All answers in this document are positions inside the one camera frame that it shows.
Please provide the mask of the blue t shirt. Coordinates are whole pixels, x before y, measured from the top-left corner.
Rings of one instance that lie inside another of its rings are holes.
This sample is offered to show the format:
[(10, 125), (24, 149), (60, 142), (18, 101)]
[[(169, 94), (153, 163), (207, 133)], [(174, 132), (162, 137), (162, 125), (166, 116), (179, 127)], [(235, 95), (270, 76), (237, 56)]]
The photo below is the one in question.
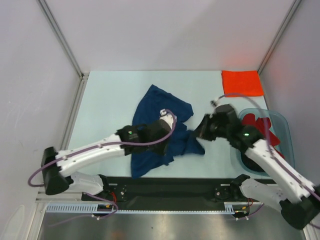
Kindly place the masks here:
[(169, 92), (151, 85), (139, 102), (133, 116), (132, 124), (151, 124), (159, 119), (160, 111), (168, 109), (177, 117), (177, 123), (173, 134), (169, 139), (165, 155), (159, 155), (154, 152), (146, 151), (131, 155), (130, 168), (133, 179), (140, 178), (149, 171), (168, 166), (174, 161), (174, 157), (184, 155), (205, 154), (205, 149), (193, 136), (193, 131), (188, 130), (184, 124), (193, 115), (193, 108), (187, 103)]

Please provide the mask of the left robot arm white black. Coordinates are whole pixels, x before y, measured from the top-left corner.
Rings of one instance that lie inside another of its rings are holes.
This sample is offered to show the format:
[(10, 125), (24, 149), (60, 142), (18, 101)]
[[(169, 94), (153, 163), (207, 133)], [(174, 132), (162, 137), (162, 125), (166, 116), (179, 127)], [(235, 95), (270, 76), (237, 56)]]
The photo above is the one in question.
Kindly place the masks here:
[(170, 115), (151, 124), (126, 125), (98, 142), (72, 150), (56, 151), (48, 147), (43, 152), (41, 173), (45, 193), (58, 195), (66, 190), (78, 190), (105, 200), (110, 187), (102, 175), (92, 176), (79, 170), (109, 158), (153, 152), (164, 155), (175, 130), (176, 120)]

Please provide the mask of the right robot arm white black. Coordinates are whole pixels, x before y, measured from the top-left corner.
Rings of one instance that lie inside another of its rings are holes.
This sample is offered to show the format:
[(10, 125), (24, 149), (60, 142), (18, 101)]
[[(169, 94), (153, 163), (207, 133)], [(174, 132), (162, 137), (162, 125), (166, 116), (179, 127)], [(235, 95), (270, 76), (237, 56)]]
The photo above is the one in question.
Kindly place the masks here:
[(272, 187), (240, 175), (230, 188), (231, 196), (257, 200), (281, 213), (284, 220), (297, 230), (304, 229), (320, 213), (320, 187), (291, 165), (252, 125), (244, 125), (230, 104), (219, 105), (205, 114), (193, 134), (206, 141), (223, 138), (235, 149), (259, 165), (277, 184)]

